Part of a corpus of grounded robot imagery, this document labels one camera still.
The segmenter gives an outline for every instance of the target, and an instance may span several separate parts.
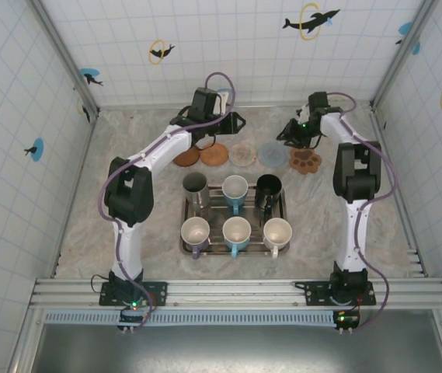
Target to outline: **mug rack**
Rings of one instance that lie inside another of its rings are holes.
[[[193,216],[200,216],[208,221],[211,227],[209,239],[211,244],[200,253],[205,255],[231,255],[229,249],[224,243],[222,236],[222,225],[226,220],[233,216],[241,216],[249,221],[252,227],[250,235],[250,243],[246,249],[239,251],[238,256],[272,256],[270,249],[267,249],[263,242],[263,211],[255,204],[255,184],[249,184],[249,192],[246,196],[245,203],[239,208],[239,214],[233,215],[232,207],[229,207],[222,194],[222,185],[209,185],[209,194],[211,203],[208,207],[202,209],[200,213],[195,213],[193,206],[185,198],[183,203],[183,213],[181,214],[181,225]],[[273,208],[273,216],[271,218],[282,218],[287,220],[286,201],[284,199],[284,189],[281,189],[280,196]],[[192,255],[191,249],[186,245],[181,237],[180,249],[186,255]],[[278,255],[285,254],[290,249],[288,243],[283,249],[279,250]]]

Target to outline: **gray floor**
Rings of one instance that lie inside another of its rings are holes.
[[[347,114],[349,122],[365,137],[374,132],[364,107]],[[237,135],[218,137],[228,148],[244,141],[258,148],[273,140],[294,115],[295,107],[240,108],[247,120]],[[57,278],[89,278],[107,274],[113,263],[113,228],[98,214],[96,197],[108,174],[110,161],[139,152],[157,138],[177,110],[103,111],[93,135],[88,158],[68,223]],[[230,161],[219,167],[201,162],[188,169],[166,166],[154,180],[155,207],[144,223],[142,261],[147,279],[259,279],[324,278],[332,271],[339,247],[340,200],[332,189],[336,145],[323,138],[317,148],[322,164],[316,174],[306,176],[285,164],[270,169],[258,161],[248,167]],[[183,202],[182,178],[192,171],[204,173],[210,183],[222,183],[232,174],[256,182],[264,173],[274,173],[286,191],[288,221],[293,227],[291,248],[270,257],[204,256],[198,261],[179,250]],[[383,169],[380,193],[389,189]],[[370,261],[389,277],[409,276],[407,243],[399,223],[395,202],[381,201],[371,208],[367,252]]]
[[[357,334],[304,326],[45,326],[33,371],[442,373],[430,312],[385,312]]]

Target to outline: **black mug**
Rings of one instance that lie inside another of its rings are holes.
[[[275,175],[268,173],[258,178],[255,190],[255,205],[263,212],[264,223],[272,218],[282,187],[281,180]]]

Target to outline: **mug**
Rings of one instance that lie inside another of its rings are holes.
[[[283,249],[291,239],[291,225],[282,218],[272,218],[264,225],[264,245],[273,254],[273,259]]]
[[[210,233],[211,227],[207,221],[197,216],[189,218],[181,226],[181,238],[191,248],[193,259],[198,259],[200,251],[211,244],[208,238]]]
[[[280,198],[281,180],[271,174],[262,175],[257,180],[255,204],[264,213],[264,222],[273,216],[273,210]]]
[[[222,193],[229,206],[233,207],[233,214],[239,214],[239,207],[245,203],[249,184],[245,178],[238,175],[227,177],[222,183]]]
[[[183,188],[186,199],[193,206],[195,213],[199,214],[202,209],[208,207],[211,197],[208,190],[207,177],[203,173],[190,173],[184,176]]]
[[[222,235],[224,242],[231,249],[231,256],[236,258],[238,251],[243,250],[249,245],[252,227],[248,220],[239,216],[229,218],[222,225]]]

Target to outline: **brown coaster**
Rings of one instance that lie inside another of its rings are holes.
[[[316,173],[322,163],[322,159],[311,149],[291,149],[290,167],[296,169],[302,175]]]
[[[193,146],[179,154],[172,161],[179,167],[190,167],[197,163],[198,159],[200,159],[200,150],[198,150],[196,146]]]
[[[220,166],[228,160],[228,149],[223,144],[216,143],[213,146],[207,145],[200,152],[200,159],[207,166]]]

